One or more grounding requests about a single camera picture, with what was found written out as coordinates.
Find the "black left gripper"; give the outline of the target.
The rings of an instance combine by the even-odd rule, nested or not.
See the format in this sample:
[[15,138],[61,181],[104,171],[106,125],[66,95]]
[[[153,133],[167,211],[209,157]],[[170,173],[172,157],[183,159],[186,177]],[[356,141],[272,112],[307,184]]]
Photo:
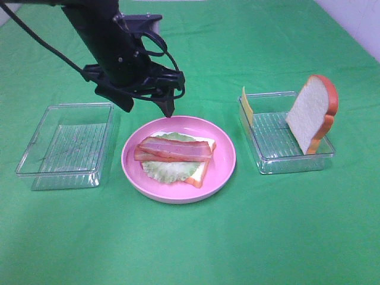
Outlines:
[[141,79],[129,85],[117,86],[112,83],[98,64],[86,65],[84,78],[97,84],[94,92],[113,102],[123,111],[130,112],[133,99],[153,100],[165,117],[171,117],[175,111],[174,99],[185,94],[185,76],[179,70],[169,69],[152,62]]

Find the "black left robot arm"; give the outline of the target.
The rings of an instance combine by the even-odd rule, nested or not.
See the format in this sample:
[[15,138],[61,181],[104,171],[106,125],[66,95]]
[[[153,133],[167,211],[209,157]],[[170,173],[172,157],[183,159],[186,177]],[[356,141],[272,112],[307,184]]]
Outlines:
[[171,117],[179,90],[185,93],[185,76],[178,66],[170,69],[151,60],[166,55],[166,42],[155,30],[160,14],[125,15],[118,1],[38,1],[38,4],[61,6],[69,22],[96,60],[78,67],[63,53],[42,40],[1,1],[2,10],[47,50],[60,57],[86,81],[96,83],[96,94],[130,112],[134,100],[155,103],[164,116]]

